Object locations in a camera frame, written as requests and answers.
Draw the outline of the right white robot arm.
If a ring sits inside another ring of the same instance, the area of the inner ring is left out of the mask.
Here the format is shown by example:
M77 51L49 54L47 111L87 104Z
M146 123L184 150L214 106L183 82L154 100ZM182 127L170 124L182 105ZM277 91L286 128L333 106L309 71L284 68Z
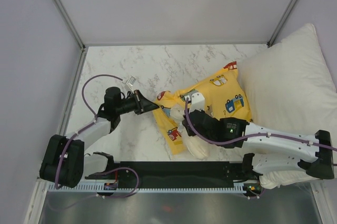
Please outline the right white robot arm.
M204 111L188 112L182 122L188 135L224 148L266 150L245 154L241 174L247 179L273 171L303 171L318 179L333 179L333 151L328 131L295 135L271 130L238 118L216 119Z

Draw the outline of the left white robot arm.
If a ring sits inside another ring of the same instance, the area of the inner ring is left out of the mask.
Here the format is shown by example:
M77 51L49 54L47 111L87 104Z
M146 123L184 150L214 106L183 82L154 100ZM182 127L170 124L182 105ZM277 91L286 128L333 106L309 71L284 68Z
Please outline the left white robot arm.
M55 189L75 187L84 172L85 150L113 132L121 121L121 115L130 112L140 115L159 108L139 90L123 98L118 87L109 87L105 91L103 104L89 124L68 135L55 134L50 138L39 177L53 182Z

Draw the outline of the yellow cartoon-print pillowcase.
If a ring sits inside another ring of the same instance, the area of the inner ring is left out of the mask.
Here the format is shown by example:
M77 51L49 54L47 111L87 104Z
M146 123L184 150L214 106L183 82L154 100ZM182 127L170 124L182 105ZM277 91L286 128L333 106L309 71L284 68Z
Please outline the yellow cartoon-print pillowcase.
M155 103L160 108L154 110L153 115L172 154L179 154L188 149L177 130L178 125L170 118L170 109L175 104L185 109L185 95L190 92L198 91L203 94L204 111L212 118L235 117L246 121L252 120L249 102L237 81L238 74L237 63L230 62L216 73L190 87L173 93L162 91L157 95Z

